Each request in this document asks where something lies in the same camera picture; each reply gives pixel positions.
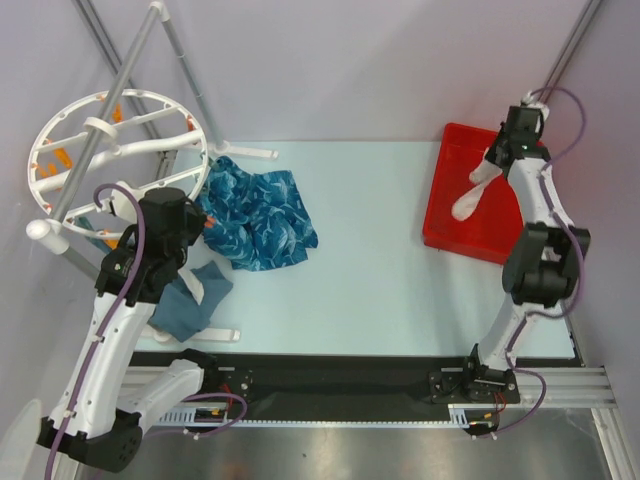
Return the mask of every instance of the white wall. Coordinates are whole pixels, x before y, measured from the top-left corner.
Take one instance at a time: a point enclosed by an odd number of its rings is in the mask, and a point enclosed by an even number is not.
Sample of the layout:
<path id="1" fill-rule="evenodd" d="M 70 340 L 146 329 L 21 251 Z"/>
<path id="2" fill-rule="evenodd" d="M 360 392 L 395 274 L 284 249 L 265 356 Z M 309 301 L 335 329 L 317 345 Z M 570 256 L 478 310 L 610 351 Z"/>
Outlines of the white wall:
<path id="1" fill-rule="evenodd" d="M 27 158 L 44 123 L 111 76 L 68 0 L 0 2 L 0 436 L 31 398 L 50 409 L 75 364 L 92 285 L 28 241 L 42 217 L 27 189 Z M 42 478 L 44 449 L 26 478 Z"/>
<path id="2" fill-rule="evenodd" d="M 592 234 L 576 328 L 590 362 L 606 366 L 640 458 L 640 3 L 603 8 L 561 82 L 581 97 L 589 123 L 555 177 L 567 211 Z M 551 107 L 545 137 L 557 151 L 575 135 L 577 113 L 560 94 Z"/>
<path id="3" fill-rule="evenodd" d="M 124 52 L 146 0 L 95 0 Z M 495 127 L 546 78 L 584 0 L 168 1 L 228 138 L 438 139 Z M 192 107 L 163 32 L 134 77 Z"/>

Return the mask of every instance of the metal floor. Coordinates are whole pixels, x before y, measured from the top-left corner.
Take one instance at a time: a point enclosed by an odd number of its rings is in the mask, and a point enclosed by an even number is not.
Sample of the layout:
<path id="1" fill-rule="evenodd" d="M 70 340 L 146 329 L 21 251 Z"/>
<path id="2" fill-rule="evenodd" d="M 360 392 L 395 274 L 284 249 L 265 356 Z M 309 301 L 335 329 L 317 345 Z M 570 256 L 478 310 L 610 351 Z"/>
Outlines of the metal floor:
<path id="1" fill-rule="evenodd" d="M 94 472 L 80 472 L 92 479 Z M 194 442 L 163 435 L 106 479 L 611 479 L 589 410 L 543 410 L 497 441 L 461 430 L 235 428 Z"/>

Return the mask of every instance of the white circular rack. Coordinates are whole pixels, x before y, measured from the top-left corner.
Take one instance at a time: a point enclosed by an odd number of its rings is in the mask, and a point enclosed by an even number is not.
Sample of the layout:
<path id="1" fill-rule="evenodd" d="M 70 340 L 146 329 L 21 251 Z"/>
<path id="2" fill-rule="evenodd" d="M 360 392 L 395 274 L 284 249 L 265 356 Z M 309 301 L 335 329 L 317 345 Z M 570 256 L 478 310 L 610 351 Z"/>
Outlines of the white circular rack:
<path id="1" fill-rule="evenodd" d="M 33 198 L 35 198 L 40 208 L 47 215 L 51 213 L 53 206 L 43 198 L 43 194 L 62 188 L 65 180 L 69 175 L 70 168 L 73 168 L 71 164 L 72 160 L 68 157 L 66 151 L 64 150 L 65 147 L 82 144 L 88 135 L 88 133 L 85 131 L 71 137 L 54 140 L 51 138 L 51 134 L 56 126 L 58 126 L 61 122 L 65 122 L 65 120 L 68 119 L 73 112 L 76 112 L 77 110 L 80 110 L 92 103 L 104 101 L 107 93 L 108 92 L 104 91 L 88 95 L 60 110 L 51 120 L 47 122 L 47 124 L 38 134 L 33 146 L 31 147 L 31 152 L 29 153 L 29 162 L 27 164 L 27 182 Z M 147 105 L 157 105 L 158 108 L 151 109 L 150 113 L 147 113 L 145 115 L 121 119 L 117 123 L 114 122 L 110 125 L 103 122 L 105 123 L 103 125 L 103 131 L 105 131 L 106 134 L 102 136 L 102 143 L 107 148 L 99 153 L 96 153 L 93 156 L 93 158 L 91 159 L 91 163 L 89 164 L 88 171 L 99 169 L 111 162 L 117 162 L 125 157 L 146 153 L 179 150 L 180 148 L 187 147 L 198 148 L 200 149 L 200 158 L 202 159 L 202 162 L 198 166 L 183 170 L 181 172 L 172 172 L 164 178 L 156 179 L 136 189 L 137 192 L 144 193 L 147 190 L 167 186 L 172 183 L 178 182 L 179 180 L 191 177 L 195 180 L 195 184 L 188 196 L 191 200 L 195 200 L 197 195 L 200 193 L 200 189 L 202 188 L 209 172 L 209 151 L 207 140 L 204 130 L 201 127 L 200 123 L 196 120 L 195 115 L 193 115 L 191 112 L 189 112 L 189 110 L 187 110 L 175 100 L 147 90 L 125 89 L 122 92 L 122 96 L 148 99 L 151 100 L 151 102 L 147 102 Z M 170 115 L 180 115 L 184 118 L 184 133 L 181 133 L 174 137 L 161 138 L 156 140 L 142 140 L 122 145 L 117 143 L 117 135 L 123 130 L 130 127 L 135 127 L 145 122 L 168 117 Z M 92 125 L 93 128 L 96 128 L 96 125 L 94 125 L 94 123 L 97 120 L 98 119 L 96 119 L 95 117 L 89 117 L 87 118 L 85 125 Z M 57 167 L 55 167 L 53 171 L 51 169 L 47 171 L 47 168 L 49 168 L 49 163 L 47 163 L 47 165 L 39 163 L 42 154 L 47 152 L 56 153 L 56 157 L 61 160 L 61 163 L 67 164 L 63 165 L 63 167 L 67 168 L 67 170 L 62 173 L 57 173 Z M 80 225 L 76 224 L 76 219 L 78 217 L 87 215 L 92 212 L 105 212 L 105 214 L 110 213 L 109 199 L 107 198 L 103 200 L 101 206 L 98 206 L 95 203 L 91 202 L 86 205 L 75 207 L 69 210 L 69 212 L 65 216 L 65 221 L 62 222 L 62 224 L 65 228 L 90 238 L 97 238 L 100 240 L 116 240 L 120 238 L 122 232 L 107 233 L 105 231 L 94 231 L 83 228 Z"/>

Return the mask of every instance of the teal cloth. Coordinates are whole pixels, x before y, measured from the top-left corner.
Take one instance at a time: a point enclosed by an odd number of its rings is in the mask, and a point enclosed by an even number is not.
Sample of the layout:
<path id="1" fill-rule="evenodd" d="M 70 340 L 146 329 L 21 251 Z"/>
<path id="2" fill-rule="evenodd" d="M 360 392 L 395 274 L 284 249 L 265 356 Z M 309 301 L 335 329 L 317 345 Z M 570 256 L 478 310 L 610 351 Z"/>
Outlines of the teal cloth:
<path id="1" fill-rule="evenodd" d="M 215 262 L 193 270 L 202 282 L 204 298 L 198 303 L 182 278 L 167 285 L 149 323 L 184 342 L 210 325 L 211 316 L 233 284 L 224 278 Z"/>

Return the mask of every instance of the blue patterned cloth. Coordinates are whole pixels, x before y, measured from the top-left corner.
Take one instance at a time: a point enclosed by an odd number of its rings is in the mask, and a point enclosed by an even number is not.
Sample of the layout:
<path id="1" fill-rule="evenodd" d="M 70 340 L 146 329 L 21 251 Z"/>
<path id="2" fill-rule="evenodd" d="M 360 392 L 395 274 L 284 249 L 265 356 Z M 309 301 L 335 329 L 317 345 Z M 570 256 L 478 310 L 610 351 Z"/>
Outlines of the blue patterned cloth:
<path id="1" fill-rule="evenodd" d="M 215 162 L 198 204 L 215 219 L 205 228 L 209 248 L 234 269 L 272 270 L 307 259 L 318 246 L 311 219 L 290 171 L 247 173 L 229 157 Z"/>

